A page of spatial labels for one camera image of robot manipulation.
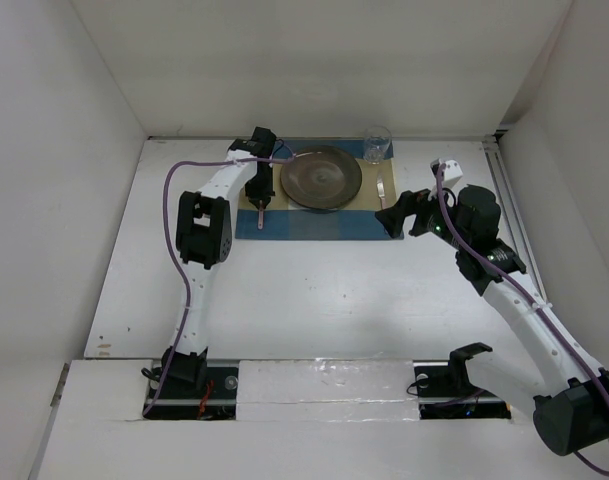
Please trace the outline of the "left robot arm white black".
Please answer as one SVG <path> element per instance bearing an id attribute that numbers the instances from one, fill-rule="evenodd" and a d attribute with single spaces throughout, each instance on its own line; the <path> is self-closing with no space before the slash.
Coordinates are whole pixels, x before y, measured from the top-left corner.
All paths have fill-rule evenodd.
<path id="1" fill-rule="evenodd" d="M 166 175 L 162 204 L 165 243 L 185 292 L 175 333 L 162 357 L 160 392 L 192 397 L 206 387 L 211 292 L 218 268 L 232 248 L 231 202 L 243 189 L 258 207 L 270 201 L 276 141 L 276 135 L 263 127 L 255 128 L 248 139 L 234 140 L 226 158 L 210 164 L 217 169 L 212 178 L 198 190 L 180 195 L 174 238 L 169 224 L 172 178 L 180 168 L 200 164 L 180 161 Z"/>

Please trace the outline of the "pink handled knife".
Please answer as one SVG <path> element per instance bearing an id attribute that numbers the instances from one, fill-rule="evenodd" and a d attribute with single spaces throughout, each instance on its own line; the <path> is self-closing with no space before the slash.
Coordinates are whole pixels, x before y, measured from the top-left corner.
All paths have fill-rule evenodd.
<path id="1" fill-rule="evenodd" d="M 386 195 L 386 190 L 385 190 L 384 179 L 380 173 L 377 174 L 376 188 L 377 188 L 378 198 L 380 201 L 380 208 L 382 210 L 384 210 L 387 208 L 388 203 L 387 203 L 387 195 Z"/>

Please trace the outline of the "blue beige cloth placemat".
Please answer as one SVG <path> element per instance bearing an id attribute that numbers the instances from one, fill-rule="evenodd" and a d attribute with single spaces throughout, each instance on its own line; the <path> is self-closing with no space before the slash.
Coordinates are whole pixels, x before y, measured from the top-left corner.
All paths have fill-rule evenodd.
<path id="1" fill-rule="evenodd" d="M 389 238 L 375 218 L 381 209 L 377 180 L 384 186 L 385 204 L 397 201 L 393 175 L 394 150 L 377 165 L 362 159 L 363 142 L 359 139 L 287 139 L 275 156 L 286 158 L 291 151 L 300 153 L 308 147 L 331 146 L 351 154 L 362 171 L 362 185 L 357 196 L 335 211 L 306 209 L 293 202 L 280 181 L 281 167 L 273 168 L 275 196 L 264 212 L 263 227 L 258 227 L 259 213 L 244 195 L 239 197 L 235 237 L 261 241 L 380 241 Z"/>

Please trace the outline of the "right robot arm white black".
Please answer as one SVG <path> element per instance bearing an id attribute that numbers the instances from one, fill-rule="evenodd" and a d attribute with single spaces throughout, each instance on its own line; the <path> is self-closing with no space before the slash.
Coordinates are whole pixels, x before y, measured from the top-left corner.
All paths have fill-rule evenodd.
<path id="1" fill-rule="evenodd" d="M 429 191 L 405 191 L 376 219 L 393 238 L 414 217 L 413 236 L 432 233 L 456 249 L 462 276 L 509 325 L 535 363 L 531 376 L 476 342 L 449 354 L 446 381 L 457 393 L 487 390 L 533 419 L 543 443 L 566 456 L 609 439 L 609 371 L 569 334 L 538 294 L 526 266 L 498 236 L 495 195 L 467 186 L 454 205 Z"/>

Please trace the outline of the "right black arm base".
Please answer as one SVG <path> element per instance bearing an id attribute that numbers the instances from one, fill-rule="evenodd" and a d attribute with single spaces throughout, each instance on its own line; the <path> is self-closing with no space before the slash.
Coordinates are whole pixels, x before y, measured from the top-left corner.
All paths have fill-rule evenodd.
<path id="1" fill-rule="evenodd" d="M 447 360 L 413 363 L 414 380 L 406 393 L 418 400 L 421 420 L 472 420 L 512 418 L 509 406 L 468 378 L 468 360 L 492 348 L 481 343 L 460 347 Z"/>

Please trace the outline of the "dark olive round plate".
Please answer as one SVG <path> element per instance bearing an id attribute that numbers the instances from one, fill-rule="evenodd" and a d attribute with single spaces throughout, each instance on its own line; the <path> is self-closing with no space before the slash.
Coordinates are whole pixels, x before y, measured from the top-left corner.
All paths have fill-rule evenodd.
<path id="1" fill-rule="evenodd" d="M 287 197 L 312 210 L 343 208 L 359 193 L 362 178 L 355 157 L 334 146 L 305 147 L 280 171 Z"/>

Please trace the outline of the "pink handled fork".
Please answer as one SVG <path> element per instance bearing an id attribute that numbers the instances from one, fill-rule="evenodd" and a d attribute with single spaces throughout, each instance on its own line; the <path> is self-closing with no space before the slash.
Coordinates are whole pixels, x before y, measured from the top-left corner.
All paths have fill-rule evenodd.
<path id="1" fill-rule="evenodd" d="M 260 231 L 263 230 L 263 228 L 264 228 L 264 212 L 265 212 L 264 204 L 262 201 L 260 201 L 259 207 L 258 207 L 258 221 L 257 221 L 257 229 Z"/>

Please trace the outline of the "clear plastic cup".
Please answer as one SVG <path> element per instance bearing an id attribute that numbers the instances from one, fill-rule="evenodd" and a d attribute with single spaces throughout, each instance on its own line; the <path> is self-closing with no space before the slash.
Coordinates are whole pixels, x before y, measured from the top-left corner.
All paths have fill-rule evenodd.
<path id="1" fill-rule="evenodd" d="M 390 144 L 391 132 L 386 127 L 375 125 L 367 128 L 363 136 L 363 159 L 370 164 L 381 163 Z"/>

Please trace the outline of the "aluminium rail right side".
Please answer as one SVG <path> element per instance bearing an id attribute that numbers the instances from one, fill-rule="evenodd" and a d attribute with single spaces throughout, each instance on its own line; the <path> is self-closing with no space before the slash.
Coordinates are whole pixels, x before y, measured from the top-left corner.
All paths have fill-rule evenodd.
<path id="1" fill-rule="evenodd" d="M 547 300 L 548 296 L 544 283 L 529 242 L 500 148 L 500 140 L 507 132 L 508 129 L 506 127 L 500 127 L 493 134 L 486 135 L 482 140 L 482 147 L 497 191 L 499 204 L 503 211 L 508 235 L 514 245 L 515 251 L 527 265 L 528 272 L 539 294 L 544 300 Z"/>

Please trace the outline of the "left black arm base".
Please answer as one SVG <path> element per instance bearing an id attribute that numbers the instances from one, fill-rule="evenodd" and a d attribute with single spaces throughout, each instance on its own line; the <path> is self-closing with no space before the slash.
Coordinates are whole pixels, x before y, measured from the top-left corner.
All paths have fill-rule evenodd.
<path id="1" fill-rule="evenodd" d="M 157 380 L 162 366 L 155 364 L 144 368 L 148 380 L 143 405 L 143 417 L 147 420 L 234 420 L 236 417 L 239 366 L 233 361 L 211 361 L 206 364 L 205 380 L 194 386 L 167 376 L 158 399 L 153 399 L 158 390 Z"/>

